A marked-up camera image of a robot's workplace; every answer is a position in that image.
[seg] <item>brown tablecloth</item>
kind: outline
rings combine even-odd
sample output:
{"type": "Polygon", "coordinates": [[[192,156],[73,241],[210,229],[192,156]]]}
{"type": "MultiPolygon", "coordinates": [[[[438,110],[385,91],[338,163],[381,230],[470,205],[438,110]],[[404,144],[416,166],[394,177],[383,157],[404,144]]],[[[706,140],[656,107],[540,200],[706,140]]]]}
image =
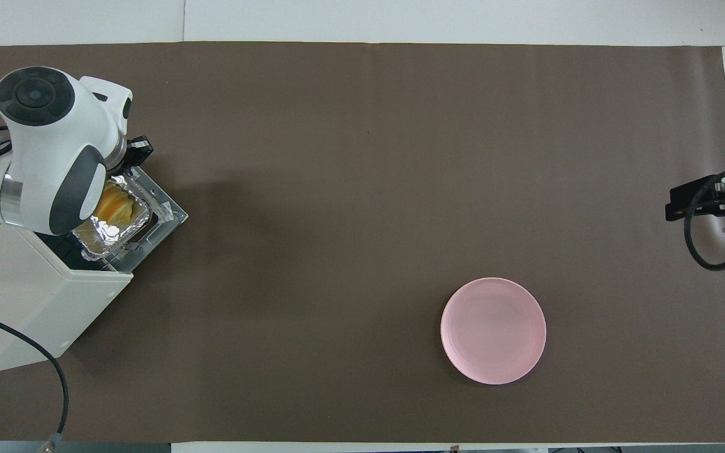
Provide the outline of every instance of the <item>brown tablecloth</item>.
{"type": "MultiPolygon", "coordinates": [[[[0,48],[0,77],[34,64],[133,89],[191,215],[61,359],[67,439],[725,442],[725,272],[663,209],[725,169],[719,48],[0,48]],[[546,315],[513,384],[441,348],[482,276],[546,315]]],[[[713,257],[723,227],[696,226],[713,257]]],[[[0,372],[0,439],[43,438],[59,395],[0,372]]]]}

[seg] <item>pink plate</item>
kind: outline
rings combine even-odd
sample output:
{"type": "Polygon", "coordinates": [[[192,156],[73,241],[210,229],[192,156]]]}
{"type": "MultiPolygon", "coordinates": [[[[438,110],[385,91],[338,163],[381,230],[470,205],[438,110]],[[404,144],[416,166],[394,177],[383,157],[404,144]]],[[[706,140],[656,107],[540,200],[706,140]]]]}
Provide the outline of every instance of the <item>pink plate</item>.
{"type": "Polygon", "coordinates": [[[464,284],[441,316],[441,342],[452,365],[483,384],[507,384],[526,375],[546,339],[539,303],[504,278],[464,284]]]}

